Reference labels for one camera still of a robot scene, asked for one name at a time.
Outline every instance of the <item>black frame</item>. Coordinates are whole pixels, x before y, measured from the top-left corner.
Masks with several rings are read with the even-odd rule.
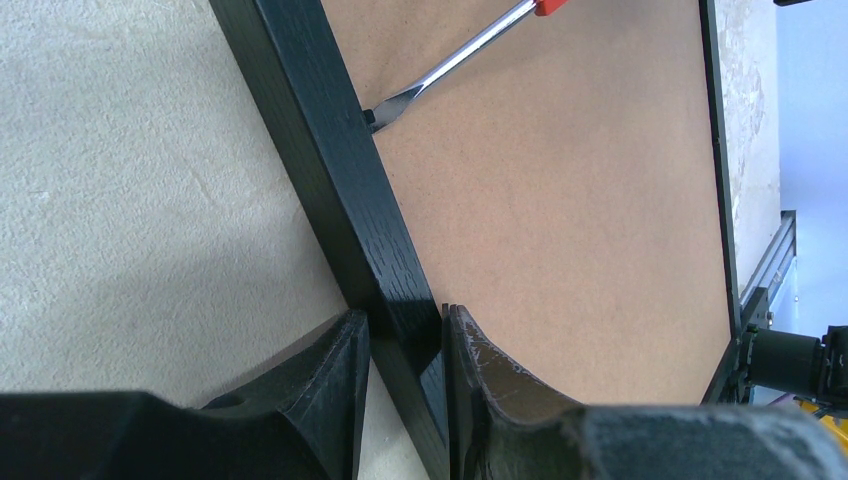
[[[444,478],[441,317],[323,7],[210,3],[345,300],[368,313],[374,361],[424,466]],[[741,323],[715,7],[699,3],[731,329],[711,402],[738,354]]]

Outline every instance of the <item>red handle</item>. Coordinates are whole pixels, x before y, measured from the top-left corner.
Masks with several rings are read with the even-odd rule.
[[[563,6],[568,0],[536,0],[536,15],[546,17]]]

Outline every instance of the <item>hardboard panel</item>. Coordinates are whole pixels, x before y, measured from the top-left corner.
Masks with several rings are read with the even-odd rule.
[[[325,0],[365,108],[514,0]],[[697,403],[729,340],[697,2],[571,0],[375,135],[436,301],[558,390]]]

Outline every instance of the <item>screwdriver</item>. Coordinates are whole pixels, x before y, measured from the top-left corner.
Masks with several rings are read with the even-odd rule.
[[[537,16],[545,17],[554,13],[556,9],[567,1],[521,0],[518,5],[512,7],[499,19],[495,20],[494,23],[478,33],[477,36],[469,40],[468,43],[436,65],[435,68],[425,73],[421,78],[412,82],[400,92],[383,100],[373,109],[365,110],[363,114],[365,115],[365,121],[368,122],[368,127],[371,129],[371,133],[377,133],[397,120],[404,110],[425,91],[438,83],[439,80],[452,72],[456,67],[462,65],[466,60],[480,52],[480,50],[483,50],[483,48],[492,43],[496,38],[530,15],[530,13],[536,12]]]

